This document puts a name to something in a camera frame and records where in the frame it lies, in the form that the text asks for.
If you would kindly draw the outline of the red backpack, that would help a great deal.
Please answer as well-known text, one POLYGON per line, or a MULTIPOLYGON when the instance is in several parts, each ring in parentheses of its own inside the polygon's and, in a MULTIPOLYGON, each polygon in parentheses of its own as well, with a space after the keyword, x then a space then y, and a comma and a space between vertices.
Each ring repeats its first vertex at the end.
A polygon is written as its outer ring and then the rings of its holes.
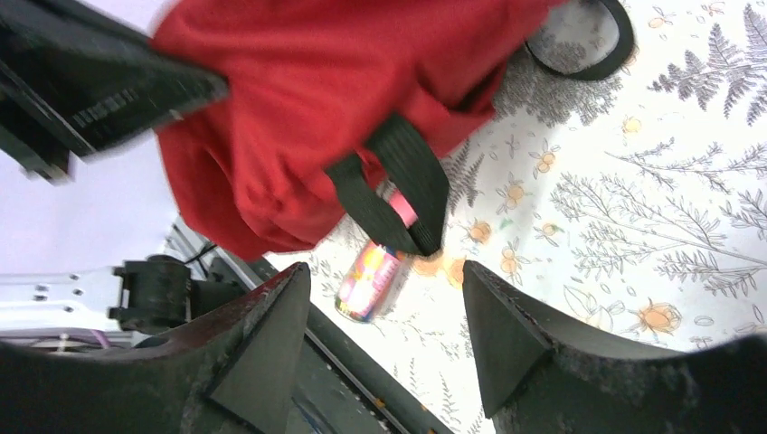
POLYGON ((152 37, 229 94, 157 131, 194 231, 244 258, 314 248, 349 216, 440 249, 440 159, 495 113, 512 55, 600 80, 634 45, 618 1, 180 1, 152 37))

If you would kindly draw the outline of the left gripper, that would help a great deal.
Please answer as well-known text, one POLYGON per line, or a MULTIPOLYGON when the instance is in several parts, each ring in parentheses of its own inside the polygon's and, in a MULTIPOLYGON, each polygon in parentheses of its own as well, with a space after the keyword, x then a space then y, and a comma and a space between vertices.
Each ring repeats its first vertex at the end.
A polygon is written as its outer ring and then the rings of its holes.
POLYGON ((81 1, 1 3, 1 149, 50 183, 222 99, 226 80, 81 1))

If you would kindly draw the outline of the pink lid crayon jar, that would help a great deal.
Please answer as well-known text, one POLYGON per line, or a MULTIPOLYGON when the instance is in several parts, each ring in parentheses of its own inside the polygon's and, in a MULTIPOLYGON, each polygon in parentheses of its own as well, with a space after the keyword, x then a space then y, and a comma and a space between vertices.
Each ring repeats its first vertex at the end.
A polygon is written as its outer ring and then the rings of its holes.
POLYGON ((406 253, 369 241, 341 281, 336 310, 350 320, 372 322, 386 307, 408 259, 406 253))

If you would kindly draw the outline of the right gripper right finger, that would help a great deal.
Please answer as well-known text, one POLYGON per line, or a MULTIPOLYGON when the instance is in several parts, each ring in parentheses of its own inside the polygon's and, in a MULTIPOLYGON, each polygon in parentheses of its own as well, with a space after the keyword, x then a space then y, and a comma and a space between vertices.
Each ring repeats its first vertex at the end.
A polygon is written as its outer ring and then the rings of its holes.
POLYGON ((766 338, 681 353, 604 332, 475 261, 463 297, 499 433, 763 433, 766 338))

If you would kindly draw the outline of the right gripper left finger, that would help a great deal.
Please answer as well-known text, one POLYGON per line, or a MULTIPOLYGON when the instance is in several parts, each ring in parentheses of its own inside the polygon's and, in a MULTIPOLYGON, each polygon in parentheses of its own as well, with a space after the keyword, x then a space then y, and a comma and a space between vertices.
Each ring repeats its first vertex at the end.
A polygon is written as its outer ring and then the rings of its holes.
POLYGON ((309 311, 298 262, 131 349, 1 347, 4 433, 282 433, 309 311))

